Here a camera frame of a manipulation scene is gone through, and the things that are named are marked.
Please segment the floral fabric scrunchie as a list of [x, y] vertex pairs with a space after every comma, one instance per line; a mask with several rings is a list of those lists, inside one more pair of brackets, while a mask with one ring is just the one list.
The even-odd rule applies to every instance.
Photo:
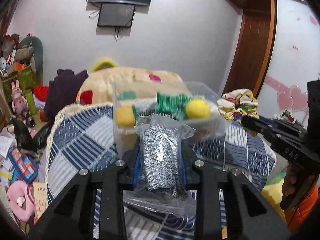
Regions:
[[219, 113], [226, 120], [241, 122], [243, 116], [259, 119], [258, 101], [248, 88], [236, 89], [222, 95], [217, 101]]

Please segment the black white cord bag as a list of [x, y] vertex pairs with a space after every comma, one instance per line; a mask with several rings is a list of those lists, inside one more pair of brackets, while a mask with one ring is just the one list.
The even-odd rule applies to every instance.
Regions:
[[155, 122], [153, 114], [148, 127], [138, 126], [141, 170], [138, 187], [124, 193], [125, 203], [153, 212], [178, 217], [192, 215], [196, 200], [182, 184], [182, 128], [166, 128]]

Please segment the yellow green sponge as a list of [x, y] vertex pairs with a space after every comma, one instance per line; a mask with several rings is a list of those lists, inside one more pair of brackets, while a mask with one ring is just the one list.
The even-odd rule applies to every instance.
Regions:
[[118, 127], [134, 127], [136, 125], [135, 108], [133, 106], [116, 108], [116, 124]]

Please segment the yellow felt ball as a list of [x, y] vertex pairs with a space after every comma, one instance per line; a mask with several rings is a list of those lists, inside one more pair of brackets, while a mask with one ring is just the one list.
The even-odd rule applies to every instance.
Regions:
[[210, 107], [206, 100], [192, 99], [185, 107], [185, 114], [188, 119], [206, 118], [210, 116]]

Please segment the green knitted glove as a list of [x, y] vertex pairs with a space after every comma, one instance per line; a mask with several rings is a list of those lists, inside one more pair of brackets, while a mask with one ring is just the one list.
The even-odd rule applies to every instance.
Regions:
[[157, 93], [156, 99], [156, 113], [167, 114], [174, 119], [181, 121], [186, 118], [185, 108], [192, 97], [185, 94], [173, 96]]

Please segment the blue patterned bed cover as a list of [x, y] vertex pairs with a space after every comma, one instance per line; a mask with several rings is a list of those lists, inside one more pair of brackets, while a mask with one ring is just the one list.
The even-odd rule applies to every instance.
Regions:
[[[105, 169], [117, 156], [113, 133], [113, 109], [109, 105], [70, 105], [56, 117], [46, 149], [46, 181], [52, 202], [74, 175], [86, 168]], [[277, 158], [259, 136], [248, 134], [232, 122], [224, 135], [207, 140], [190, 138], [187, 148], [197, 157], [224, 171], [236, 167], [257, 190], [262, 190]], [[129, 239], [193, 239], [195, 216], [177, 217], [125, 205]]]

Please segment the beige fluffy blanket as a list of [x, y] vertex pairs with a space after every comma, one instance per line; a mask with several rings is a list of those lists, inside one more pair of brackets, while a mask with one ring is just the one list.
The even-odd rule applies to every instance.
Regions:
[[169, 95], [190, 95], [182, 78], [165, 70], [112, 67], [90, 73], [80, 87], [76, 103], [80, 103], [83, 92], [92, 92], [92, 105], [112, 103], [113, 89], [117, 94], [134, 91], [138, 99], [155, 98], [158, 92]]

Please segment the dark purple clothing pile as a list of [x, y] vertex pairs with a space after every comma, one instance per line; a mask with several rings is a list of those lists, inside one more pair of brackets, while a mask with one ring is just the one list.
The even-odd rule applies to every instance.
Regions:
[[59, 69], [57, 76], [49, 82], [44, 116], [53, 122], [56, 115], [64, 107], [73, 104], [84, 81], [88, 78], [88, 72], [83, 70], [75, 74], [71, 69]]

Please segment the colourful block puzzle box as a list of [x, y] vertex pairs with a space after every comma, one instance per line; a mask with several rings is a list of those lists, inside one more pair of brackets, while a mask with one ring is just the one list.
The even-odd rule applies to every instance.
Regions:
[[16, 148], [8, 153], [8, 157], [19, 179], [27, 184], [31, 184], [36, 179], [39, 167], [33, 158], [21, 153]]

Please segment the pink plush cushion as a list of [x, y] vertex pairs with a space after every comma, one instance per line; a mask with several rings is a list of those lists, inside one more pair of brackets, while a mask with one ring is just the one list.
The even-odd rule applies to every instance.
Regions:
[[17, 180], [7, 191], [9, 206], [13, 214], [21, 221], [27, 222], [34, 214], [34, 200], [30, 195], [30, 186], [24, 181]]

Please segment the green cylinder bottle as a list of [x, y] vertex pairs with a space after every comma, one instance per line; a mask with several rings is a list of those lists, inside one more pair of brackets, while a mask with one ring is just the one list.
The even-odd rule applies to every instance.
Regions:
[[25, 91], [25, 99], [28, 103], [30, 115], [35, 115], [37, 113], [37, 108], [33, 98], [33, 93], [30, 89]]

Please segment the pink rabbit toy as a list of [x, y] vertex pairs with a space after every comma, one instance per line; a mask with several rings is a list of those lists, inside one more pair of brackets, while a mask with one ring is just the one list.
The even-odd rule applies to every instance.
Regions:
[[23, 111], [28, 111], [28, 103], [22, 95], [20, 83], [18, 80], [11, 83], [12, 111], [19, 117], [22, 117]]

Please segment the green cardboard box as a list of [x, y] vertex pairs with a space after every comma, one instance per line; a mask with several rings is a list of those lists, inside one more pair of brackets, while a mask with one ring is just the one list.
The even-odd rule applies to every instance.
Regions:
[[25, 94], [26, 90], [33, 90], [37, 85], [40, 84], [40, 78], [31, 70], [31, 67], [27, 67], [19, 72], [14, 72], [10, 75], [7, 75], [3, 77], [2, 85], [4, 94], [8, 100], [11, 99], [11, 83], [16, 82], [16, 80], [19, 81], [20, 89], [23, 95]]

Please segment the wooden door frame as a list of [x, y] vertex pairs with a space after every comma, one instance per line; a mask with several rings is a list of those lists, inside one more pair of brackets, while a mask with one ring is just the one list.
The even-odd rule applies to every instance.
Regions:
[[259, 94], [271, 56], [276, 26], [275, 0], [229, 0], [242, 9], [238, 43], [224, 92], [239, 88]]

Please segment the small wall monitor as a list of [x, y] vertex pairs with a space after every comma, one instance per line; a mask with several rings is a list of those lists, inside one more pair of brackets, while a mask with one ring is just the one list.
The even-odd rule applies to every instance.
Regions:
[[131, 28], [135, 10], [130, 4], [104, 3], [100, 7], [98, 26]]

